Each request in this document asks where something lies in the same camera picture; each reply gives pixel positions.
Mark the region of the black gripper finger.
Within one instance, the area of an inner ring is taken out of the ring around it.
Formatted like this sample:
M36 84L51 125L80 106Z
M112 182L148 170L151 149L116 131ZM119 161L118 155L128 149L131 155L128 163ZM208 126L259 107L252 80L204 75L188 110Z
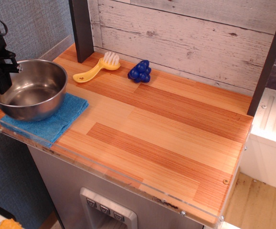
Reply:
M20 64L10 64L0 61L0 94L6 93L12 86L10 73L20 73L22 67Z

